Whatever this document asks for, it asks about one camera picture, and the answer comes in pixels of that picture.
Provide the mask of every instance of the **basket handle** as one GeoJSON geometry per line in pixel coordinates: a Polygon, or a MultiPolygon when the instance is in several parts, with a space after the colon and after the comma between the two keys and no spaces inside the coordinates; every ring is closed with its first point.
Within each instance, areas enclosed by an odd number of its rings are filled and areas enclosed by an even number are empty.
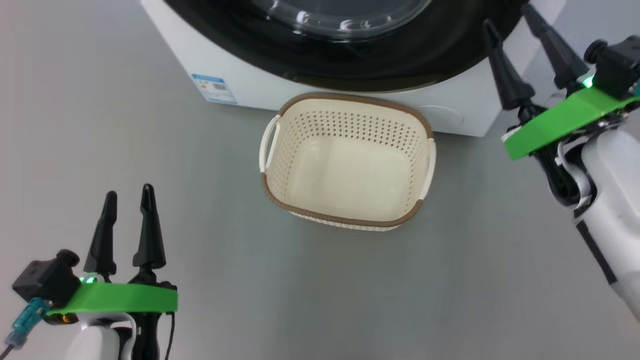
{"type": "Polygon", "coordinates": [[[267,158],[267,145],[269,142],[269,138],[273,131],[276,129],[276,125],[278,124],[278,120],[280,120],[280,115],[276,115],[269,121],[269,125],[264,130],[264,134],[262,134],[262,141],[260,142],[260,154],[258,158],[258,165],[260,167],[260,172],[266,172],[269,164],[271,163],[271,157],[273,155],[273,149],[276,142],[276,138],[273,138],[273,142],[271,144],[271,150],[269,151],[269,157],[267,158]]]}
{"type": "Polygon", "coordinates": [[[436,142],[433,138],[427,139],[427,146],[429,149],[429,165],[427,165],[427,176],[424,178],[424,184],[422,185],[422,191],[420,193],[420,200],[424,200],[431,187],[433,180],[433,173],[436,170],[436,142]]]}

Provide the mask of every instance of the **gray floor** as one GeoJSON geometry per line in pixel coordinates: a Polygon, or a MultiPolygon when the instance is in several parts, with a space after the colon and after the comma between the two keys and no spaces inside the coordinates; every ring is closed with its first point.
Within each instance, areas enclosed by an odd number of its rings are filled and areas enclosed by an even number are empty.
{"type": "MultiPolygon", "coordinates": [[[[637,10],[570,9],[560,28],[581,49],[637,30],[637,10]]],[[[508,160],[499,136],[513,114],[485,138],[438,134],[418,215],[391,233],[359,233],[269,203],[257,153],[272,113],[206,103],[137,3],[2,1],[0,49],[7,332],[23,305],[11,282],[58,249],[84,256],[108,190],[120,196],[115,279],[134,275],[150,182],[168,258],[159,276],[180,290],[174,358],[638,357],[638,324],[570,214],[533,160],[508,160]]],[[[541,99],[551,93],[542,55],[528,75],[541,99]]],[[[42,325],[10,359],[63,359],[77,330],[42,325]]]]}

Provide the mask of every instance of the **washing machine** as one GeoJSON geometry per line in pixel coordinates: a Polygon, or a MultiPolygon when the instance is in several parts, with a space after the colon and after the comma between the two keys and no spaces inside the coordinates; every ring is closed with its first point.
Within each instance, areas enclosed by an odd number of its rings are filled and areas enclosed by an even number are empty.
{"type": "MultiPolygon", "coordinates": [[[[309,92],[379,97],[438,132],[484,136],[501,111],[482,23],[523,73],[527,0],[142,0],[205,100],[277,110],[309,92]]],[[[531,0],[555,22],[566,0],[531,0]]]]}

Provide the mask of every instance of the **green mount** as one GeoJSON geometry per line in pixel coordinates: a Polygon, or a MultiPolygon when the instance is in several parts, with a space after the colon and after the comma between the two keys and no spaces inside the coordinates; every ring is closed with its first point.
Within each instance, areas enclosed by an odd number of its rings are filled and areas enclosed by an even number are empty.
{"type": "Polygon", "coordinates": [[[640,96],[620,101],[595,87],[580,90],[526,123],[504,142],[504,146],[512,160],[524,158],[633,102],[640,102],[640,96]]]}
{"type": "Polygon", "coordinates": [[[47,315],[69,313],[175,313],[178,292],[157,286],[93,282],[82,284],[63,309],[47,315]]]}

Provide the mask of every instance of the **plastic basket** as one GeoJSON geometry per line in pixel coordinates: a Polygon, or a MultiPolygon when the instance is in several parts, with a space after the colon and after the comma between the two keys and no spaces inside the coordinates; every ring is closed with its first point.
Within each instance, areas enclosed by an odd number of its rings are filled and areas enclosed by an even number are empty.
{"type": "Polygon", "coordinates": [[[395,229],[414,216],[435,162],[433,132],[419,112],[326,93],[285,104],[267,126],[259,155],[264,190],[276,205],[366,231],[395,229]]]}

